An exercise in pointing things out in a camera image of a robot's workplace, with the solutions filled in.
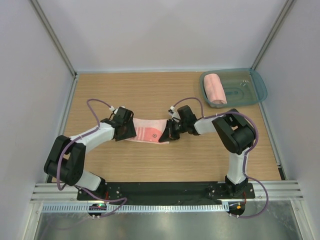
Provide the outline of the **small pink cloth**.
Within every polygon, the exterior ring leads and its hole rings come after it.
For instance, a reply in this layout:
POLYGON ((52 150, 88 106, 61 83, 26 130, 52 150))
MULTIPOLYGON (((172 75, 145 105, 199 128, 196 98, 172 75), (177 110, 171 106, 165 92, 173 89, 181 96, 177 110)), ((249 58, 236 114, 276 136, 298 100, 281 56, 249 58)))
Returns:
POLYGON ((166 119, 133 119, 135 137, 128 138, 127 141, 152 144, 169 144, 169 141, 159 142, 165 131, 166 119))

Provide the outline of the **large pink towel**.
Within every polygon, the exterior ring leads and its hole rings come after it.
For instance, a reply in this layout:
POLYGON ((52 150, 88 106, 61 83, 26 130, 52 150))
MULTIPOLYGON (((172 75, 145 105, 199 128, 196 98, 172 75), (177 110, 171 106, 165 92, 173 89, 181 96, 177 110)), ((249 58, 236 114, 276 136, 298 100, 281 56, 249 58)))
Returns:
POLYGON ((227 104, 226 94, 220 77, 215 73, 205 75, 203 80, 204 91, 207 99, 213 104, 227 104))

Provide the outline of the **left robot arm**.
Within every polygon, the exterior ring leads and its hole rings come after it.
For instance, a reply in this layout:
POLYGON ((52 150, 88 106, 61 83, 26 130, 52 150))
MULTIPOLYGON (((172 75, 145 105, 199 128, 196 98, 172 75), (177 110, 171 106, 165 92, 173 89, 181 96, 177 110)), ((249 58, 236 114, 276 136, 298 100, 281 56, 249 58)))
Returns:
POLYGON ((108 141, 121 141, 135 137, 134 113, 124 107, 112 110, 109 118, 98 121, 97 126, 71 137, 58 136, 44 165, 44 172, 69 186, 88 190, 95 200, 106 194, 105 180, 85 170, 85 157, 94 148, 108 141))

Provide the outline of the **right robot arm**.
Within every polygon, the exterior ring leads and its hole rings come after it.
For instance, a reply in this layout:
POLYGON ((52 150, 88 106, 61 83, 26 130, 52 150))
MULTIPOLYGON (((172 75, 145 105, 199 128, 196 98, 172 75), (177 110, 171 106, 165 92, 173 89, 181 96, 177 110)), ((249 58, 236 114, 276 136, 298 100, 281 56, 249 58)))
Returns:
POLYGON ((197 118, 188 105, 177 111, 169 110, 171 119, 166 121, 160 143, 180 139, 180 134, 200 136, 217 133, 229 152, 228 172, 225 176, 225 192, 231 198, 242 195, 248 183, 246 162, 249 150, 257 139, 255 128, 235 108, 212 117, 197 118))

